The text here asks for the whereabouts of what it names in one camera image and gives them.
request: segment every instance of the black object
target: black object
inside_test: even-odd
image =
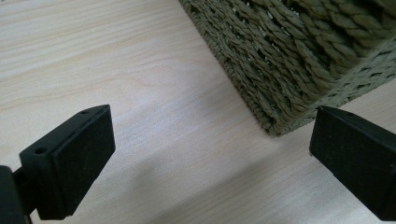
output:
[[[115,151],[109,105],[77,113],[21,152],[14,174],[0,166],[0,223],[64,219],[79,203]]]
[[[379,219],[396,220],[396,134],[321,106],[309,150]]]

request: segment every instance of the screw hole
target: screw hole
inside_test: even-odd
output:
[[[40,148],[38,148],[38,149],[35,150],[35,154],[43,154],[43,153],[45,153],[46,151],[47,151],[46,148],[40,147]]]

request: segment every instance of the wooden floor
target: wooden floor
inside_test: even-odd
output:
[[[396,132],[396,81],[343,106]],[[34,223],[380,223],[308,153],[267,135],[177,0],[0,2],[0,164],[110,104],[117,149],[77,212]]]

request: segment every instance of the woven rope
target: woven rope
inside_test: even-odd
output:
[[[395,77],[396,4],[387,0],[180,0],[271,134]]]

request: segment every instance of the wooden table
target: wooden table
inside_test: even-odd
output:
[[[396,132],[396,81],[343,106]],[[117,149],[77,212],[34,223],[380,223],[267,135],[177,0],[0,2],[0,163],[110,104]]]

